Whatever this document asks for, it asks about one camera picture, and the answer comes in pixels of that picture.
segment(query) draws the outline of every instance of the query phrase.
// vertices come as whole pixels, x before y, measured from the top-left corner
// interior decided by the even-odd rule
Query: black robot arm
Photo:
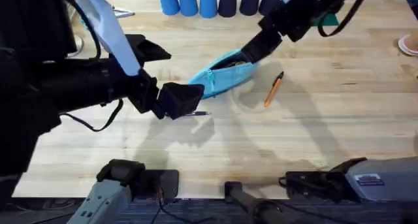
[[[260,22],[261,31],[249,41],[242,51],[252,63],[270,55],[288,36],[293,42],[300,40],[311,28],[313,21],[320,18],[318,32],[323,37],[338,34],[354,16],[364,0],[357,0],[341,24],[331,34],[323,30],[326,14],[335,14],[345,0],[290,0],[286,4],[278,1],[274,9]]]

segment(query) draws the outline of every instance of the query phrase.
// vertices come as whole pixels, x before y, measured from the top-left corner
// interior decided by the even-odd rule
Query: wooden table
[[[185,82],[222,53],[241,48],[258,31],[261,16],[206,20],[165,16],[159,0],[109,0],[135,16],[121,18],[126,33],[141,33],[172,54],[146,64],[164,82]],[[339,13],[341,20],[354,0]],[[312,29],[300,42],[284,38],[252,80],[199,110],[211,116],[158,120],[125,102],[101,133],[62,118],[41,136],[15,197],[85,197],[111,159],[180,171],[179,197],[221,198],[223,183],[238,180],[257,196],[285,198],[277,178],[288,170],[328,170],[354,157],[388,159],[418,153],[418,61],[402,55],[399,37],[418,22],[405,0],[366,0],[339,35]],[[89,33],[81,57],[93,56]],[[280,71],[283,84],[272,104],[263,101]],[[74,112],[101,126],[115,104]]]

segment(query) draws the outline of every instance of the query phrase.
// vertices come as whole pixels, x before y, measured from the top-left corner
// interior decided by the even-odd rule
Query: orange pencil
[[[264,107],[268,107],[269,106],[269,104],[271,103],[271,101],[272,101],[272,99],[273,99],[273,97],[274,97],[274,94],[276,93],[276,90],[277,90],[277,88],[279,87],[279,85],[280,85],[280,83],[281,83],[281,79],[283,78],[283,75],[284,75],[285,73],[284,73],[284,71],[282,71],[280,74],[279,74],[279,76],[277,76],[277,78],[276,78],[276,80],[274,81],[274,83],[273,83],[273,87],[272,87],[272,89],[270,90],[270,93],[268,93],[268,96],[267,96],[267,98],[266,98],[266,101],[264,102]]]

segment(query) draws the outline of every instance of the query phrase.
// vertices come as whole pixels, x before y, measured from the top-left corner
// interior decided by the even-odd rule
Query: zipper pull
[[[214,91],[215,90],[215,76],[214,76],[214,73],[212,72],[211,69],[209,69],[207,74],[208,74],[208,80],[210,82],[210,87],[212,88],[211,91]]]

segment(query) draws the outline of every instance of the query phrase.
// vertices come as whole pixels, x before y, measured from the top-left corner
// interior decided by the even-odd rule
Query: light blue pencil case
[[[209,63],[190,78],[188,83],[203,84],[202,99],[205,99],[245,82],[252,76],[255,68],[257,63],[252,64],[241,50],[233,50]]]

